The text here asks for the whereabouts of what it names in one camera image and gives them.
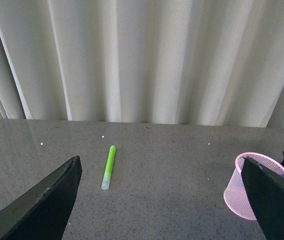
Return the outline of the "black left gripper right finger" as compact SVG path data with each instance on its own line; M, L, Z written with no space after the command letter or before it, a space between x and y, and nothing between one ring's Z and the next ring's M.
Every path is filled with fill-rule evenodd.
M268 240L284 240L284 178L246 157L242 180L254 215Z

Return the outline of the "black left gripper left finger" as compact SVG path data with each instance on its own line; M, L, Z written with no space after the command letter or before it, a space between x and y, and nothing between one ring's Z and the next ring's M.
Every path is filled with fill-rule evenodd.
M74 156L0 210L0 240L62 239L81 174L80 157Z

